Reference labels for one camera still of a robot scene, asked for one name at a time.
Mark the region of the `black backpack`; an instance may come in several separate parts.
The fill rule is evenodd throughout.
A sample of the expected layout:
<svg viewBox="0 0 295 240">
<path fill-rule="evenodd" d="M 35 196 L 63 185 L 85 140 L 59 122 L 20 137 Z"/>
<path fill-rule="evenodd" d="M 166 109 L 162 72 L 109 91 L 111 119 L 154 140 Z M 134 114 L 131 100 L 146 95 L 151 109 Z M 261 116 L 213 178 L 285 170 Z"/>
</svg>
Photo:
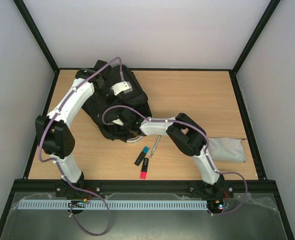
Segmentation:
<svg viewBox="0 0 295 240">
<path fill-rule="evenodd" d="M 114 67 L 109 65 L 90 80 L 94 85 L 95 93 L 85 101 L 82 109 L 91 117 L 106 139 L 126 142 L 129 139 L 141 136 L 138 130 L 128 126 L 110 125 L 110 122 L 115 120 L 117 115 L 121 115 L 128 121 L 134 121 L 136 115 L 130 115 L 129 109 L 123 107 L 113 108 L 102 117 L 104 111 L 112 106 L 123 105 L 135 109 L 145 117 L 151 117 L 152 113 L 148 104 L 148 96 L 139 84 L 135 74 L 125 65 L 122 66 L 122 73 L 124 80 L 131 83 L 132 92 L 120 93 L 117 95 L 119 97 L 118 101 L 105 100 L 107 89 L 121 82 L 120 67 L 118 65 Z"/>
</svg>

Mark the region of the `grey pencil pouch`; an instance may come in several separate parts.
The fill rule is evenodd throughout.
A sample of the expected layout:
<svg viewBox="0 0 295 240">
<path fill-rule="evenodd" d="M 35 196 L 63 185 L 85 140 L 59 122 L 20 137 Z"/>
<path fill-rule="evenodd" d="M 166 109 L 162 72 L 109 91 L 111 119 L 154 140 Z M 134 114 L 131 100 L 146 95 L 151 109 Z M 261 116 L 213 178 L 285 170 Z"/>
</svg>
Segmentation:
<svg viewBox="0 0 295 240">
<path fill-rule="evenodd" d="M 209 138 L 208 151 L 214 161 L 245 163 L 246 154 L 242 138 L 213 137 Z"/>
</svg>

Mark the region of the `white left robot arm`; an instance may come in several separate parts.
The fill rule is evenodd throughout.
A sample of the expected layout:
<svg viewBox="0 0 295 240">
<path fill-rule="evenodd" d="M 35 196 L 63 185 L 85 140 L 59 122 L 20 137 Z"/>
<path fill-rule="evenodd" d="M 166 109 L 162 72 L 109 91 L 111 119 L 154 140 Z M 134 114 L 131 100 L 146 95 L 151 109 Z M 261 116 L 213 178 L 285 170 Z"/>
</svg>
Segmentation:
<svg viewBox="0 0 295 240">
<path fill-rule="evenodd" d="M 95 83 L 101 80 L 99 75 L 109 66 L 107 63 L 98 70 L 80 70 L 59 104 L 47 115 L 39 115 L 35 120 L 39 161 L 53 162 L 61 173 L 61 179 L 72 187 L 81 179 L 82 171 L 73 154 L 75 139 L 71 125 L 83 104 L 100 92 Z"/>
</svg>

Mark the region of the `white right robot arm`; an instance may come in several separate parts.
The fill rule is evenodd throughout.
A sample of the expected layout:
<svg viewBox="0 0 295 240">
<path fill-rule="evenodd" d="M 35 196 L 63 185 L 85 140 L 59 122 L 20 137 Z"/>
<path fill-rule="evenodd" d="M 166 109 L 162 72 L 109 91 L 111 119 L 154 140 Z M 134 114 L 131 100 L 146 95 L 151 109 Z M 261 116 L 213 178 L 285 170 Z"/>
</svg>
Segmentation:
<svg viewBox="0 0 295 240">
<path fill-rule="evenodd" d="M 127 120 L 118 114 L 112 122 L 137 130 L 141 136 L 168 136 L 180 152 L 193 159 L 209 195 L 216 196 L 223 190 L 225 179 L 210 155 L 210 141 L 205 130 L 194 120 L 185 113 L 170 118 L 154 118 L 134 109 L 129 111 L 131 116 L 135 115 L 134 120 Z"/>
</svg>

